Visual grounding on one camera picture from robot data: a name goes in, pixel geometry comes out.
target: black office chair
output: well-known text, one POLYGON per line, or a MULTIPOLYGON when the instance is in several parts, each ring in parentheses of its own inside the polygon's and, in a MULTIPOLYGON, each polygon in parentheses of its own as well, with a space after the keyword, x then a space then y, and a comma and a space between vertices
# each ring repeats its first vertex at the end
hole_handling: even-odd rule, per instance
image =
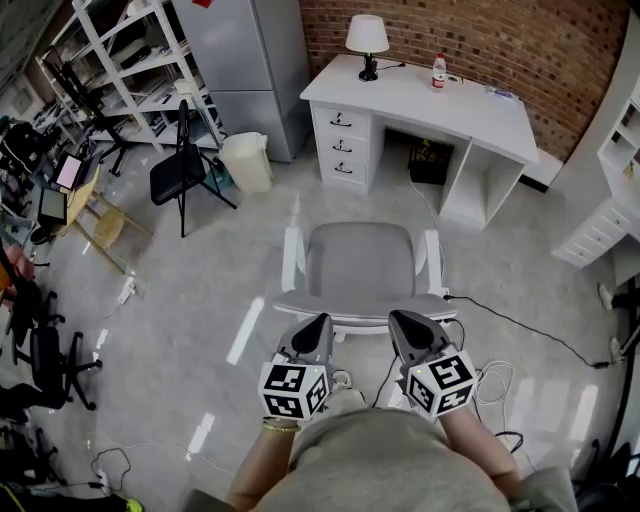
POLYGON ((3 300, 9 298, 8 295, 11 295, 10 298, 13 301, 13 309, 7 322, 5 334, 8 335, 13 331, 13 339, 19 347, 24 344, 29 329, 33 329, 36 325, 65 322, 65 318, 62 315, 49 314, 49 306, 51 300, 57 297, 56 293, 49 292, 43 301, 42 293, 38 285, 34 281, 29 281, 14 272, 9 258, 7 258, 4 252, 1 241, 0 264, 4 267, 5 272, 16 289, 15 294, 11 294, 11 292, 6 289, 0 292, 0 304, 2 304, 3 300))
POLYGON ((51 457, 58 453, 58 449, 54 446, 46 450, 43 434, 41 428, 36 429, 34 453, 23 434, 9 428, 0 428, 0 439, 5 441, 5 446, 11 446, 0 450, 0 481, 21 486, 40 485, 47 481, 67 485, 67 481, 58 476, 51 464, 51 457))
POLYGON ((66 358, 60 352, 60 339, 58 331, 54 327, 37 327, 31 331, 30 356, 20 352, 17 345, 13 344, 13 364, 17 365, 19 359, 30 364, 33 383, 45 395, 42 397, 42 401, 45 403, 32 405, 61 409, 65 402, 73 402, 69 396, 73 387, 84 406, 90 411, 96 410, 96 404, 87 401, 78 382, 78 374, 92 368, 102 368, 102 361, 97 359, 89 364, 76 364, 78 340, 80 339, 82 339, 82 333, 74 333, 71 349, 66 358))

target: gray office chair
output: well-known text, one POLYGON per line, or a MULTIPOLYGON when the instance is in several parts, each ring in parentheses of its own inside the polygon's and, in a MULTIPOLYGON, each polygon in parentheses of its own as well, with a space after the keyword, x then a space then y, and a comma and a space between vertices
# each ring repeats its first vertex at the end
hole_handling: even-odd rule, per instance
POLYGON ((325 224, 313 230, 306 249, 300 228, 286 228, 282 290, 275 309, 299 319, 328 313, 337 342, 346 334, 387 333, 394 309, 432 320, 457 315, 442 298, 448 290, 441 283, 438 232, 425 231, 414 254, 409 233, 395 224, 325 224), (425 262, 429 293, 416 294, 425 262))

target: gray refrigerator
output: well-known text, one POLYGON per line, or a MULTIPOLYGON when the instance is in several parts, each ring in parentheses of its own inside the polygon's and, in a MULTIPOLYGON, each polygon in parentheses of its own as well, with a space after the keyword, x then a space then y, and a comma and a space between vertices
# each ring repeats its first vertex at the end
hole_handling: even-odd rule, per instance
POLYGON ((224 129, 265 134, 269 159, 291 162, 312 129, 298 0, 172 3, 224 129))

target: white desk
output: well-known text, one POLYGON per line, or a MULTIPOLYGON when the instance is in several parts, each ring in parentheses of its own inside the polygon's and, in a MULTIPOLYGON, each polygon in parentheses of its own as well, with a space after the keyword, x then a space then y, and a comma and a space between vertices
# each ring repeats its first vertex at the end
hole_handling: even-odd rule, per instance
MULTIPOLYGON (((378 61, 378 67, 394 65, 378 61)), ((454 145, 440 215, 483 229, 538 162, 521 102, 486 94, 484 86, 446 81, 436 92, 431 70, 407 65, 361 82, 361 57, 338 55, 300 97, 311 103, 322 180, 367 193, 384 146, 384 129, 454 145)))

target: gray tile floor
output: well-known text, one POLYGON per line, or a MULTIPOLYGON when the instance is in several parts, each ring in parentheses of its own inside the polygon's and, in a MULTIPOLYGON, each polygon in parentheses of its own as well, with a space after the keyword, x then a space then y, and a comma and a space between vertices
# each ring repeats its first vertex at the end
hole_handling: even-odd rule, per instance
MULTIPOLYGON (((270 192, 248 196, 228 190, 239 206, 236 211, 204 189, 190 192, 184 240, 177 204, 156 207, 149 199, 148 174, 162 155, 150 146, 135 146, 126 156, 122 177, 103 173, 102 193, 154 236, 126 227, 111 248, 135 272, 139 292, 117 309, 125 278, 87 248, 79 233, 70 231, 36 256, 51 262, 50 269, 38 272, 37 281, 59 294, 57 309, 67 317, 60 326, 63 342, 70 343, 80 330, 85 334, 84 359, 91 360, 96 352, 104 362, 103 370, 83 378, 98 404, 96 412, 84 410, 77 400, 60 411, 31 411, 34 424, 43 426, 60 450, 66 478, 93 479, 92 454, 122 446, 128 447, 132 465, 125 490, 147 510, 179 510, 192 488, 223 498, 259 431, 261 364, 295 322, 270 304, 280 292, 284 228, 294 203, 299 199, 299 219, 306 230, 326 222, 376 220, 404 225, 417 240, 433 221, 410 187, 406 151, 388 145, 371 193, 363 197, 323 187, 311 142, 294 164, 273 164, 270 192), (256 298, 264 298, 264 310, 238 364, 230 365, 227 353, 256 298), (98 349, 103 329, 108 335, 98 349), (210 432, 200 451, 191 447, 189 453, 207 414, 215 418, 210 432)), ((440 189, 420 187, 438 208, 440 189)), ((601 309, 596 285, 612 284, 610 262, 604 258, 578 270, 553 258, 544 215, 544 195, 517 185, 482 233, 442 220, 444 285, 452 294, 470 295, 567 340, 589 360, 607 359, 616 318, 601 309)), ((81 222, 92 227, 93 219, 85 215, 81 222)), ((611 429, 621 369, 592 370, 548 338, 468 302, 457 305, 467 333, 465 348, 475 364, 500 359, 516 367, 506 418, 510 429, 525 435, 530 461, 537 467, 564 464, 579 473, 590 458, 591 440, 611 429)), ((458 335, 454 326, 451 337, 458 335)), ((8 349, 5 340, 0 384, 30 382, 28 368, 14 367, 8 349)), ((347 337, 334 351, 335 363, 352 372, 370 402, 392 358, 388 336, 347 337)), ((382 403, 391 391, 392 385, 385 387, 382 403)), ((498 379, 489 377, 483 398, 498 398, 500 392, 498 379)), ((480 413, 494 432, 504 430, 500 405, 481 405, 480 413)), ((523 451, 517 459, 525 473, 531 471, 523 451)), ((124 459, 111 453, 100 463, 117 486, 126 469, 124 459)), ((84 487, 71 490, 93 495, 84 487)))

